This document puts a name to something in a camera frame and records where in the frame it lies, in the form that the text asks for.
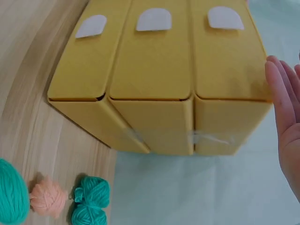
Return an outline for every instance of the white semicircle sticker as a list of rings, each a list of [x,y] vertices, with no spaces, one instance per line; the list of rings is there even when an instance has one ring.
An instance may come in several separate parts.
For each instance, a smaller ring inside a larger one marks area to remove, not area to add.
[[[244,30],[240,15],[232,8],[217,6],[208,12],[210,27],[226,30]]]
[[[144,11],[137,22],[137,31],[169,30],[172,28],[171,13],[164,8],[150,8]]]
[[[103,32],[107,18],[104,15],[93,15],[84,20],[77,31],[76,38],[99,35]]]

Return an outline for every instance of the peach yarn ball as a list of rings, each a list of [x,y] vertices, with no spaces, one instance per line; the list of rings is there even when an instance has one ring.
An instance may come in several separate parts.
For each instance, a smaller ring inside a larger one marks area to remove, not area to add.
[[[30,194],[30,205],[41,216],[58,218],[62,212],[68,193],[49,177],[36,184]]]

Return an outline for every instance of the finger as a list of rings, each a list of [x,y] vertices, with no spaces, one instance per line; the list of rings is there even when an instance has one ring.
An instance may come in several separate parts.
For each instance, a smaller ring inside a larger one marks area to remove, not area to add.
[[[290,126],[296,123],[293,105],[278,67],[273,62],[267,61],[265,73],[273,96],[277,132],[281,136]]]
[[[298,78],[300,79],[300,65],[299,64],[296,65],[294,69],[296,71],[296,74],[297,74]]]
[[[280,61],[282,67],[285,70],[285,73],[287,74],[287,77],[290,81],[290,84],[292,86],[293,92],[295,93],[295,96],[298,100],[298,103],[300,102],[300,80],[294,70],[284,61]]]
[[[276,56],[269,56],[267,57],[267,61],[271,61],[275,64],[275,66],[278,68],[278,71],[280,72],[281,74],[281,77],[282,77],[282,80],[283,80],[283,83],[285,84],[285,89],[290,97],[290,100],[292,102],[292,105],[296,105],[298,103],[298,100],[296,98],[296,95],[293,91],[293,88],[292,88],[292,85],[289,81],[289,78],[285,72],[285,69],[283,68],[283,66],[281,65],[280,61],[277,59]]]

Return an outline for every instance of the yarn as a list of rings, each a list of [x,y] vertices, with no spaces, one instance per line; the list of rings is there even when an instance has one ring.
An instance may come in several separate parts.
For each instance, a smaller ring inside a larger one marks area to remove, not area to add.
[[[30,209],[28,190],[19,172],[0,158],[0,224],[20,224]]]
[[[86,176],[75,189],[75,202],[78,203],[73,215],[73,225],[107,225],[102,208],[109,205],[110,188],[100,177]]]
[[[47,176],[34,186],[30,194],[30,205],[41,216],[58,218],[67,199],[68,193]]]

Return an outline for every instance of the palm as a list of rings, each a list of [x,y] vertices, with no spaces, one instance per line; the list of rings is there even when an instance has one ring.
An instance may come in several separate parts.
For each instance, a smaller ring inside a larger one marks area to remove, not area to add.
[[[265,70],[275,107],[280,166],[300,200],[300,65],[295,72],[269,56]]]

